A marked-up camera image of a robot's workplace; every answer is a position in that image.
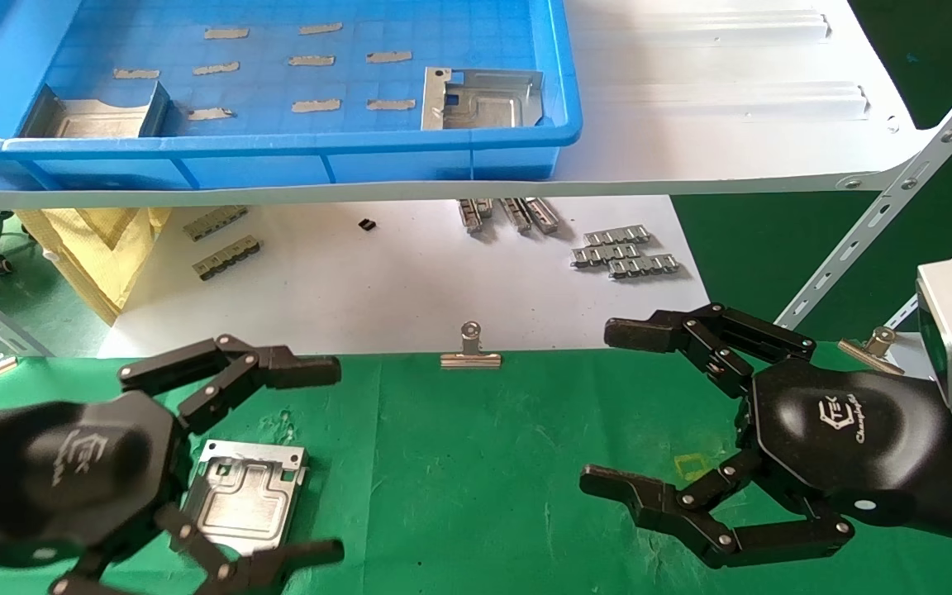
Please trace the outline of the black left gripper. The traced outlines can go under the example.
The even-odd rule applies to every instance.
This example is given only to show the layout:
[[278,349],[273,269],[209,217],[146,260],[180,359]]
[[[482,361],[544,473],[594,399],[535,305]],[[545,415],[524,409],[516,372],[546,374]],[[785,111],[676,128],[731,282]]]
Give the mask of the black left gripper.
[[[109,559],[131,557],[162,530],[207,574],[196,594],[267,594],[291,572],[343,560],[337,539],[230,560],[178,506],[164,506],[181,496],[188,432],[207,433],[261,388],[330,387],[339,359],[223,335],[122,366],[118,380],[131,392],[108,402],[0,409],[0,565],[82,556],[50,594],[126,594],[101,581]],[[177,415],[151,398],[195,382]]]

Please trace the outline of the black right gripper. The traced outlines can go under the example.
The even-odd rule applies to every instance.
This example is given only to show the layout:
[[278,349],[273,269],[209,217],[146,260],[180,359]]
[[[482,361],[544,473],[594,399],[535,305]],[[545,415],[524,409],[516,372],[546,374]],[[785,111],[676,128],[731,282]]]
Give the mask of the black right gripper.
[[[712,515],[749,483],[768,477],[755,450],[737,452],[683,488],[587,464],[579,489],[623,504],[639,530],[671,536],[704,565],[721,569],[834,556],[854,537],[839,513],[870,525],[915,522],[916,478],[940,429],[940,395],[932,382],[817,368],[806,362],[815,341],[720,302],[690,312],[657,310],[644,321],[609,319],[604,341],[624,350],[683,354],[729,397],[747,397],[753,381],[757,445],[783,475],[791,494],[783,500],[803,516],[730,528]],[[744,355],[778,364],[753,378]]]

